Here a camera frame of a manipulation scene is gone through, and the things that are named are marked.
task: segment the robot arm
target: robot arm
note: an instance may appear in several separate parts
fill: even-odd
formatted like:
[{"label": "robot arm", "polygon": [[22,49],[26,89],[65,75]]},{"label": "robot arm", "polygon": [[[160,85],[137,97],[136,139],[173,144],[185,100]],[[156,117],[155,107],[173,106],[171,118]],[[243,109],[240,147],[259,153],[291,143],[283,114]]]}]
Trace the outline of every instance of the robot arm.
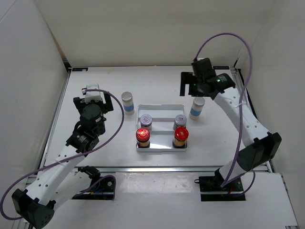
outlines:
[{"label": "robot arm", "polygon": [[[87,85],[87,89],[99,89],[99,86],[91,84]],[[94,167],[87,166],[77,173],[71,172],[86,156],[69,158],[91,151],[98,144],[98,137],[105,133],[106,118],[103,114],[113,110],[109,95],[104,94],[104,104],[100,92],[84,91],[83,94],[85,98],[73,99],[80,120],[54,161],[59,164],[40,172],[36,181],[23,191],[17,189],[12,194],[17,213],[36,229],[46,226],[60,205],[100,179],[100,173]]]},{"label": "robot arm", "polygon": [[[229,180],[239,177],[262,163],[272,159],[281,143],[278,133],[271,134],[253,115],[245,104],[239,104],[240,94],[227,74],[216,75],[208,58],[192,63],[193,73],[181,73],[180,96],[189,84],[189,95],[211,97],[228,115],[239,130],[239,106],[243,106],[242,141],[245,145],[238,154]],[[220,184],[227,177],[232,161],[215,172]]]}]

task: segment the bottle cap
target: bottle cap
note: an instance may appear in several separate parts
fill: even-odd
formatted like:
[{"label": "bottle cap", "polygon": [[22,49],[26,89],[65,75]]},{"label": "bottle cap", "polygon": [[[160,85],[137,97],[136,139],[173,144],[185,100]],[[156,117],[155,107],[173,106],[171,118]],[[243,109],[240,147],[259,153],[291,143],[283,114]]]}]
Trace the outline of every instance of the bottle cap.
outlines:
[{"label": "bottle cap", "polygon": [[189,137],[189,132],[185,127],[178,127],[175,130],[175,138],[179,141],[185,141]]},{"label": "bottle cap", "polygon": [[179,114],[175,117],[175,123],[177,126],[185,126],[186,125],[186,117],[183,114]]},{"label": "bottle cap", "polygon": [[136,133],[137,140],[140,142],[146,142],[150,138],[149,130],[146,128],[140,128]]},{"label": "bottle cap", "polygon": [[132,101],[132,94],[130,92],[124,92],[122,94],[122,100],[123,100],[123,102],[126,102],[126,103]]},{"label": "bottle cap", "polygon": [[153,122],[152,117],[149,114],[143,114],[140,118],[140,123],[143,126],[149,126]]},{"label": "bottle cap", "polygon": [[203,97],[196,97],[194,98],[193,104],[195,106],[201,107],[205,104],[205,99]]}]

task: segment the white cylinder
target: white cylinder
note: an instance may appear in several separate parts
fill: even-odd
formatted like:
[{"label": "white cylinder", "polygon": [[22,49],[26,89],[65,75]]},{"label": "white cylinder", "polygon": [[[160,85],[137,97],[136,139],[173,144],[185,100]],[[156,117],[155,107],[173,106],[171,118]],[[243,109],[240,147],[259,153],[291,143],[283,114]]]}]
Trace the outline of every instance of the white cylinder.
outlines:
[{"label": "white cylinder", "polygon": [[201,114],[204,104],[205,99],[203,97],[194,98],[189,117],[193,120],[197,120]]},{"label": "white cylinder", "polygon": [[125,114],[132,115],[134,113],[132,94],[130,92],[124,92],[122,94],[122,102]]}]

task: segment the white table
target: white table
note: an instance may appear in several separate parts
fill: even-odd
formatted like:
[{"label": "white table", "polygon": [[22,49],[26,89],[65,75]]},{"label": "white table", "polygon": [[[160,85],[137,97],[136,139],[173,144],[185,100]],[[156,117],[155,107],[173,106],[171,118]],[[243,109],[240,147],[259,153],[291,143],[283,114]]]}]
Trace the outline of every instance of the white table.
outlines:
[{"label": "white table", "polygon": [[[258,173],[246,201],[201,202],[192,173],[118,173],[116,199],[69,200],[45,229],[285,229],[296,220],[279,174]],[[252,174],[242,177],[249,185]]]},{"label": "white table", "polygon": [[[79,120],[73,104],[74,97],[82,97],[81,88],[98,83],[101,89],[113,93],[119,100],[130,91],[134,106],[140,104],[182,104],[188,117],[192,106],[191,96],[180,97],[180,73],[192,71],[190,66],[164,67],[97,67],[86,72],[72,72],[62,101],[46,165],[60,153]],[[217,70],[217,74],[230,70]],[[121,111],[113,100],[114,111],[105,115],[106,133],[100,143],[108,139],[119,126]],[[91,154],[80,166],[96,167],[212,167],[222,166],[233,158],[238,132],[224,111],[210,98],[206,99],[198,121],[188,118],[190,132],[186,152],[141,153],[135,148],[136,113],[125,116],[119,134],[104,148]]]},{"label": "white table", "polygon": [[[188,116],[193,98],[179,96],[183,71],[191,71],[191,67],[99,67],[72,72],[44,155],[45,164],[50,164],[59,154],[79,120],[73,98],[82,97],[81,88],[98,83],[101,89],[119,99],[124,91],[130,91],[135,108],[140,104],[182,104]],[[230,70],[223,72],[231,75]],[[114,111],[105,115],[106,133],[100,136],[101,143],[114,133],[121,119],[119,106],[115,101],[113,105]],[[258,172],[246,201],[201,202],[199,186],[194,180],[203,174],[212,176],[216,166],[233,158],[238,132],[211,99],[206,99],[201,118],[188,119],[187,127],[190,136],[186,152],[141,153],[135,148],[136,114],[125,116],[119,134],[80,164],[116,172],[116,199],[69,200],[57,210],[45,229],[284,229],[297,225],[279,174]],[[192,167],[200,169],[190,173],[188,168]],[[242,177],[244,188],[251,180],[251,173]]]}]

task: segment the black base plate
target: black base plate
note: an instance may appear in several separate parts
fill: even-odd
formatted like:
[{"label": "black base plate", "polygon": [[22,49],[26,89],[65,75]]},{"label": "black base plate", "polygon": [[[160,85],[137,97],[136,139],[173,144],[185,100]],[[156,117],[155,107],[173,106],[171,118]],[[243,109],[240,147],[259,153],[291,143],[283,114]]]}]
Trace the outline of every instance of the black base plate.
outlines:
[{"label": "black base plate", "polygon": [[83,195],[73,197],[72,199],[113,200],[114,192],[114,179],[112,177],[107,177],[93,187],[91,192],[86,192]]},{"label": "black base plate", "polygon": [[241,179],[236,179],[221,188],[215,184],[215,177],[199,177],[201,201],[244,201],[245,196],[236,193],[244,191]]}]

